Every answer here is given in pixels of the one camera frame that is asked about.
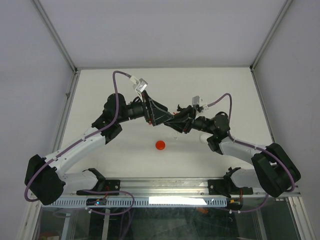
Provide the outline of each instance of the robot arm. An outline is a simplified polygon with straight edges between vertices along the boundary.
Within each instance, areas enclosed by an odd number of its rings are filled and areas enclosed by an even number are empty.
[[[120,123],[141,117],[144,117],[146,122],[153,126],[164,124],[180,133],[187,134],[191,129],[208,133],[212,135],[207,142],[213,152],[230,155],[252,164],[255,171],[253,169],[229,169],[224,176],[223,185],[215,186],[215,190],[225,196],[230,195],[230,189],[261,186],[271,196],[278,197],[291,186],[292,183],[283,167],[262,152],[262,148],[282,161],[289,169],[294,182],[301,178],[299,171],[278,144],[252,148],[249,147],[249,143],[245,146],[233,139],[229,134],[228,116],[224,112],[219,112],[211,119],[204,116],[196,118],[197,112],[200,112],[203,107],[193,104],[186,108],[178,105],[179,113],[173,115],[165,106],[149,97],[145,90],[141,91],[139,97],[139,101],[133,101],[127,105],[124,96],[118,93],[119,111],[116,121],[105,129],[116,115],[116,95],[110,95],[104,105],[102,115],[83,135],[54,153],[45,157],[35,155],[29,160],[25,177],[26,185],[35,173],[47,164],[30,185],[31,191],[44,205],[53,203],[63,193],[77,191],[77,194],[80,195],[81,190],[84,189],[97,192],[105,189],[107,184],[105,177],[94,168],[79,173],[66,172],[88,153],[113,140],[122,131]]]

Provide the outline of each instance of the white label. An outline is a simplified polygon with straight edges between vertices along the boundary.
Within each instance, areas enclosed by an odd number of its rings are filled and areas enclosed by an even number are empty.
[[[203,198],[182,196],[150,196],[149,204],[174,204],[174,205],[207,205]]]

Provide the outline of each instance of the aluminum frame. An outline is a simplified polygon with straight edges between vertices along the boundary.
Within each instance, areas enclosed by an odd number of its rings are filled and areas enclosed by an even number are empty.
[[[61,52],[65,61],[67,62],[67,64],[70,66],[70,68],[72,69],[72,71],[74,73],[72,80],[71,80],[69,92],[66,93],[67,99],[66,99],[63,111],[62,111],[60,124],[58,126],[57,133],[56,133],[55,142],[52,146],[52,151],[56,151],[57,149],[60,148],[61,143],[62,143],[63,135],[64,135],[65,128],[67,125],[69,113],[71,110],[73,97],[76,92],[76,87],[77,87],[77,83],[79,80],[80,71],[77,71],[77,67],[75,66],[73,60],[69,56],[62,40],[60,39],[57,31],[55,30],[52,22],[50,21],[50,18],[48,17],[45,9],[43,8],[40,0],[31,0],[31,2],[33,3],[33,5],[34,5],[36,11],[38,12],[38,14],[40,15],[41,19],[43,20],[47,30],[49,31],[52,39],[55,42],[57,48],[59,49],[59,51]],[[265,104],[264,104],[261,92],[259,90],[259,86],[256,81],[255,68],[258,65],[261,57],[264,55],[271,39],[273,38],[275,32],[277,31],[279,25],[282,22],[282,19],[284,18],[285,14],[287,13],[287,10],[292,5],[292,2],[293,2],[293,0],[286,0],[285,1],[284,5],[282,6],[278,16],[276,17],[270,31],[268,32],[260,50],[258,51],[254,61],[252,62],[252,65],[250,67],[251,72],[252,72],[252,77],[254,80],[254,84],[256,86],[256,90],[257,90],[257,93],[258,93],[258,96],[260,99],[260,103],[261,103],[261,106],[263,109],[263,113],[264,113],[264,116],[265,116],[265,119],[266,119],[266,122],[267,122],[267,125],[269,128],[269,132],[270,132],[272,140],[274,140],[274,137],[273,137],[272,129],[271,129],[271,126],[270,126],[270,123],[268,120],[268,113],[266,111]],[[159,181],[159,179],[156,179],[156,178],[134,178],[134,179],[123,178],[121,180],[122,181],[121,182],[121,189],[128,190],[128,191],[135,191],[134,194],[140,195],[140,196],[143,196],[143,195],[146,196],[148,194],[163,195],[166,193],[166,194],[170,194],[170,195],[176,194],[176,195],[189,196],[189,197],[190,196],[204,197],[203,195],[201,195],[201,193],[203,193],[203,194],[206,193],[206,191],[208,190],[208,185],[207,186],[205,184],[204,184],[204,186],[190,185],[187,189],[187,188],[179,187],[179,184],[175,185],[175,182],[177,182],[177,181],[178,182],[179,181],[190,181],[190,183],[191,183],[193,181],[193,183],[195,183],[197,181],[198,182],[202,181],[204,183],[204,181],[206,181],[206,180],[207,180],[207,178],[193,178],[193,179],[190,179],[190,178],[183,178],[183,179],[182,178],[179,178],[179,179],[177,179],[177,178],[161,178],[161,181],[167,181],[167,183],[168,183],[167,186],[161,187],[161,186],[154,185],[155,183],[157,183],[157,181]],[[264,197],[264,195],[265,195],[265,193],[263,190],[261,191],[261,189],[254,189],[254,195],[252,195],[252,196],[255,198],[258,196],[262,198],[262,197]],[[303,204],[303,200],[300,197],[299,190],[297,189],[297,191],[295,191],[293,193],[285,193],[282,197],[287,197],[288,204],[291,209],[292,217],[295,219],[296,227],[297,227],[298,233],[300,234],[300,238],[302,240],[304,240],[304,239],[306,239],[306,240],[313,240],[314,239],[315,240],[316,237],[315,237],[315,234],[314,234],[313,229],[311,227],[310,220],[308,218],[306,209]],[[19,232],[17,234],[17,239],[19,239],[19,240],[20,239],[33,239],[33,237],[35,237],[35,229],[37,227],[37,221],[38,221],[38,216],[40,213],[40,208],[41,208],[41,203],[39,203],[39,202],[30,202],[27,204],[26,213],[23,217],[21,229],[19,230]]]

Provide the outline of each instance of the black bracket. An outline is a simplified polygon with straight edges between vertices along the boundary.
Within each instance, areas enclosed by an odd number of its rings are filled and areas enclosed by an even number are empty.
[[[231,195],[240,195],[242,189],[243,195],[253,195],[254,191],[251,187],[227,187],[226,180],[224,179],[210,179],[208,180],[209,195],[223,195],[231,198]]]
[[[120,190],[120,180],[118,179],[106,179],[98,170],[95,168],[89,168],[87,171],[92,172],[96,178],[98,179],[98,182],[96,185],[91,189],[91,191],[95,192],[107,192],[107,191],[119,191]],[[86,191],[76,191],[76,194],[79,196],[96,196],[96,195],[102,195],[101,193],[88,193]],[[118,196],[119,193],[110,193],[110,196]]]

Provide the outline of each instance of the cable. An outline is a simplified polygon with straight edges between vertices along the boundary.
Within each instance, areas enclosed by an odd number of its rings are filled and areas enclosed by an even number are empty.
[[[230,93],[226,92],[225,94],[223,94],[221,97],[218,98],[217,101],[214,101],[210,104],[208,104],[208,108],[212,107],[213,105],[216,105],[217,103],[219,103],[222,99],[224,99],[224,97],[228,96],[230,99],[230,107],[229,107],[229,115],[228,115],[228,120],[230,123],[230,119],[231,119],[231,110],[232,110],[232,96]]]
[[[82,190],[86,193],[90,193],[90,194],[117,194],[117,193],[120,193],[120,194],[128,194],[131,198],[132,198],[132,203],[131,205],[124,211],[121,211],[121,212],[117,212],[117,213],[102,213],[102,212],[99,212],[99,211],[95,211],[93,210],[92,208],[89,208],[87,207],[87,209],[89,209],[89,213],[90,212],[93,212],[95,214],[100,214],[100,215],[104,215],[104,216],[116,216],[116,215],[121,215],[121,214],[124,214],[128,211],[130,211],[130,209],[133,208],[134,204],[135,204],[135,197],[130,193],[130,192],[127,192],[127,191],[92,191],[92,190]]]
[[[124,223],[124,218],[125,218],[125,215],[124,214],[122,214],[122,216],[121,216],[121,221],[120,221],[120,231],[119,231],[119,238],[118,238],[118,240],[121,240],[121,236],[122,236],[122,225],[123,225],[123,223]]]
[[[96,135],[104,130],[106,130],[107,128],[111,127],[117,120],[118,118],[118,114],[119,114],[119,95],[118,95],[118,89],[117,89],[117,83],[116,83],[116,74],[122,74],[125,75],[128,78],[131,78],[131,75],[128,73],[125,73],[123,71],[114,71],[112,74],[112,80],[113,80],[113,86],[114,86],[114,93],[115,93],[115,114],[114,114],[114,118],[113,120],[105,127],[88,134],[87,136],[85,136],[85,140],[92,137],[93,135]],[[32,176],[32,178],[30,179],[30,181],[28,182],[28,184],[26,185],[26,188],[24,190],[24,198],[25,200],[27,200],[28,202],[36,202],[39,199],[35,198],[35,199],[31,199],[28,197],[28,190],[30,189],[31,184],[34,182],[34,180],[36,179],[36,177],[39,175],[39,173],[41,173],[41,171],[43,169],[46,168],[46,166],[48,166],[49,164],[51,164],[53,161],[55,161],[55,159],[61,157],[63,154],[65,154],[66,152],[68,152],[70,149],[74,148],[76,145],[78,145],[79,143],[81,143],[83,140],[80,139],[76,142],[74,142],[73,144],[71,144],[69,147],[67,147],[65,150],[63,150],[62,152],[60,152],[59,154],[57,154],[55,156],[55,158],[50,159],[49,161],[47,161],[43,166],[41,166],[38,171],[36,171],[36,173]]]
[[[138,102],[141,102],[141,99],[140,99],[139,96],[136,96],[136,97],[133,99],[132,102],[133,102],[133,103],[138,103]]]
[[[128,213],[129,213],[129,222],[128,222],[128,225],[126,226],[126,229],[124,230],[120,240],[123,240],[125,238],[125,236],[127,235],[129,228],[131,226],[132,220],[134,219],[135,210],[133,210],[132,215],[130,214],[130,211]]]
[[[242,200],[243,200],[243,199],[242,199],[243,196],[244,196],[244,192],[243,192],[242,188],[240,188],[240,196],[239,196],[239,199],[236,200],[236,201],[237,201],[237,202],[238,202],[238,201],[242,201]]]
[[[259,206],[255,207],[253,209],[250,209],[250,210],[241,211],[241,210],[231,210],[231,209],[226,209],[226,208],[219,208],[219,209],[224,210],[224,211],[229,211],[229,212],[232,212],[232,213],[239,213],[239,214],[240,213],[252,213],[254,211],[257,211],[257,210],[263,208],[266,205],[266,203],[268,201],[268,198],[269,198],[269,194],[266,194],[263,202]]]
[[[102,199],[105,199],[107,196],[108,196],[108,193],[106,193]]]

